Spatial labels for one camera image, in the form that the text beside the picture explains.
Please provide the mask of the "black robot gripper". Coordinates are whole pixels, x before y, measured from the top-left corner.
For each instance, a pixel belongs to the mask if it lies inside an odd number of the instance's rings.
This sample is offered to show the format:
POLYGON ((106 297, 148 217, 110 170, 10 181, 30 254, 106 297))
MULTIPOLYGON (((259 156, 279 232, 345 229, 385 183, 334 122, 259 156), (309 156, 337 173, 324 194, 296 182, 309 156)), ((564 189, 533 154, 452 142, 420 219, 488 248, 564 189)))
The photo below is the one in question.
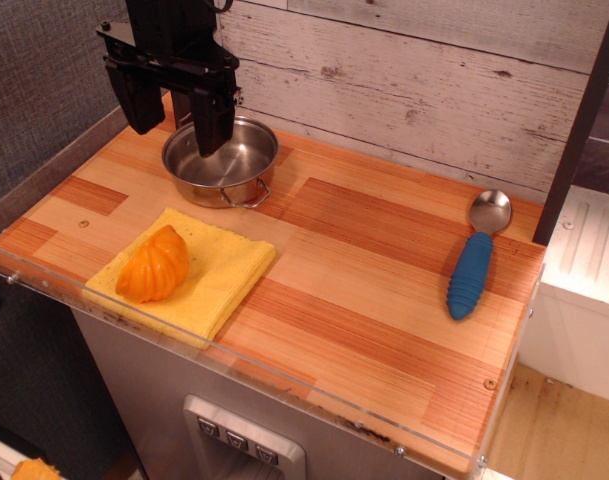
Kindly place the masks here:
POLYGON ((231 1, 128 1, 128 20, 103 20, 105 67, 130 127, 144 135, 165 119, 161 90, 189 95, 202 157, 232 138, 238 59, 214 38, 231 1))

